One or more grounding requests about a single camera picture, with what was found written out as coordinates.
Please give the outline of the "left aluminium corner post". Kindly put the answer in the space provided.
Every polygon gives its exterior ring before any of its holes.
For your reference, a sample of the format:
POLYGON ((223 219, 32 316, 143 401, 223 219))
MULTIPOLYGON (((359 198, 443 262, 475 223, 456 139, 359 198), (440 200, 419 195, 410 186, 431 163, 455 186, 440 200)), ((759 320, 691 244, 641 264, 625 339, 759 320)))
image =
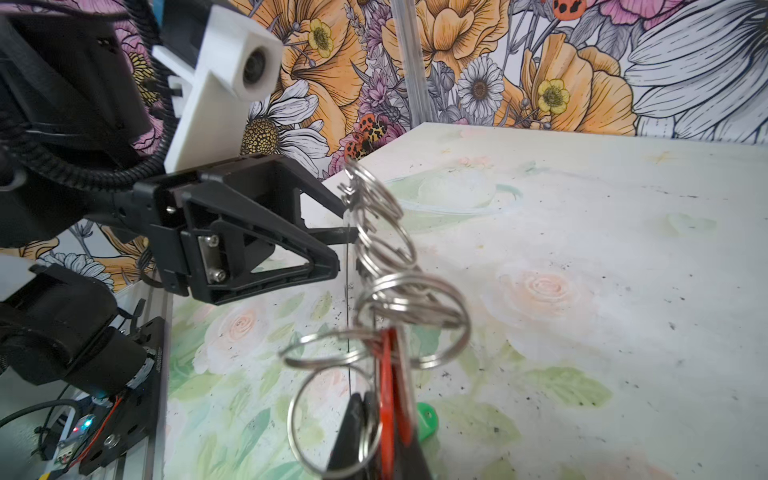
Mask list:
POLYGON ((402 56, 411 127, 415 128, 423 123, 434 122, 434 109, 428 92, 427 74, 418 31, 416 4, 411 0, 393 0, 391 9, 402 56))

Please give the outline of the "metal key organizer plate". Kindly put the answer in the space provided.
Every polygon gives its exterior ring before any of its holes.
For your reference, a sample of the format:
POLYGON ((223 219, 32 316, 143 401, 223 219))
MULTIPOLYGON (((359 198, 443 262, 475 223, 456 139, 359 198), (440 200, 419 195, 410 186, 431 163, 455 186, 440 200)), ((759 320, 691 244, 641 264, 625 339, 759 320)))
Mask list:
POLYGON ((402 225, 404 209, 386 186, 361 163, 350 163, 340 187, 348 227, 357 234, 350 243, 351 261, 361 286, 341 330, 302 336, 282 349, 279 358, 290 368, 307 371, 291 399, 286 428, 290 449, 304 470, 324 479, 326 465, 311 460, 299 443, 299 406, 310 384, 324 374, 346 374, 354 393, 378 397, 381 331, 397 327, 407 355, 410 392, 415 405, 415 370, 441 367, 469 345, 472 324, 464 296, 446 280, 423 271, 417 249, 402 225))

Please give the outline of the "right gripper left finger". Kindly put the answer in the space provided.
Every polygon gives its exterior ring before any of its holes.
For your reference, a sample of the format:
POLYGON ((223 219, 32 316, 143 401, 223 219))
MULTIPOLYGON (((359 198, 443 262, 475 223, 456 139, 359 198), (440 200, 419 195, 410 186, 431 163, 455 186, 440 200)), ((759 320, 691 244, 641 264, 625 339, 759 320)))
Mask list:
POLYGON ((382 479, 378 397, 351 395, 326 465, 324 479, 382 479))

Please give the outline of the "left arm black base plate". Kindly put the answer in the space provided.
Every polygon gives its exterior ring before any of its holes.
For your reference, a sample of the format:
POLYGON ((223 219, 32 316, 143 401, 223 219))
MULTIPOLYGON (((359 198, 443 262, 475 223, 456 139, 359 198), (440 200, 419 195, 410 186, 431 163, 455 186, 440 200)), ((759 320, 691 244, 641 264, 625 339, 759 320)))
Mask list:
POLYGON ((94 473, 152 436, 157 427, 165 320, 157 316, 126 336, 107 329, 107 343, 86 366, 86 392, 110 400, 104 423, 89 441, 78 472, 94 473))

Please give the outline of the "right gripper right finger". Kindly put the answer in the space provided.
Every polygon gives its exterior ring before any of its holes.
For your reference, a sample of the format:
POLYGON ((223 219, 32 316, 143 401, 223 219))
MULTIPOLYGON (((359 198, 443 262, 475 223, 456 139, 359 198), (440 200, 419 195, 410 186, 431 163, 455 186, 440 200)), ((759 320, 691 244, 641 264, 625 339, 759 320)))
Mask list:
POLYGON ((395 455, 392 478, 395 480, 432 480, 425 455, 419 442, 422 426, 420 414, 413 424, 403 415, 395 415, 395 455))

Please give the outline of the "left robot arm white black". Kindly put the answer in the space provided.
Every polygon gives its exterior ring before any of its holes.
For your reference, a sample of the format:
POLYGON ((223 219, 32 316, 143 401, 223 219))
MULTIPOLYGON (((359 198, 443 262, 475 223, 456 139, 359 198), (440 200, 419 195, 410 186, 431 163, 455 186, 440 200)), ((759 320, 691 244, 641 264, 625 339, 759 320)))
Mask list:
POLYGON ((335 278, 348 228, 310 228, 300 199, 344 205, 291 144, 301 84, 273 152, 241 151, 283 44, 221 1, 123 1, 90 12, 1 5, 1 245, 28 250, 87 219, 145 238, 163 289, 223 305, 335 278))

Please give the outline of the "green circuit board left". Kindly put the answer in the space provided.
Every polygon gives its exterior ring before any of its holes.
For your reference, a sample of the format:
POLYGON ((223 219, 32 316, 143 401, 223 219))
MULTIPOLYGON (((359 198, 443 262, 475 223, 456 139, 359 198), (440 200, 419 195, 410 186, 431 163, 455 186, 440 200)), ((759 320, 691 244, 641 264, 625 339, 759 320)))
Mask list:
POLYGON ((74 423, 70 423, 71 429, 56 444, 52 460, 55 468, 63 468, 74 462, 85 449, 88 442, 87 438, 95 423, 96 415, 93 413, 86 414, 74 423))

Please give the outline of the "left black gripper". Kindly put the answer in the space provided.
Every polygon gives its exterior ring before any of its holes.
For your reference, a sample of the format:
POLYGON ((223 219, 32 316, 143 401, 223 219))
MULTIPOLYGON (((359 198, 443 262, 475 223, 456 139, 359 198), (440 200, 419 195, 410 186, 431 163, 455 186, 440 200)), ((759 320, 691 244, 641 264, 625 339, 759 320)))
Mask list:
POLYGON ((167 290, 223 305, 337 277, 341 261, 332 247, 357 234, 307 227, 302 194, 344 216, 342 201, 319 179, 276 154, 141 181, 115 195, 112 224, 148 239, 167 290))

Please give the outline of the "red tagged key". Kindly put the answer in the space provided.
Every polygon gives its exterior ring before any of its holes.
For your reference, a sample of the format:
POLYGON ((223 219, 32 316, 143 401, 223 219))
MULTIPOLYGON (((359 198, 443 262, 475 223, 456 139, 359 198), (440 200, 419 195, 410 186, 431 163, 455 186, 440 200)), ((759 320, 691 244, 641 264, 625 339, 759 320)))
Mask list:
POLYGON ((388 327, 381 331, 378 361, 378 395, 382 479, 393 479, 395 455, 395 415, 403 415, 413 424, 416 405, 412 399, 409 385, 409 373, 406 368, 407 355, 401 346, 397 327, 388 327))

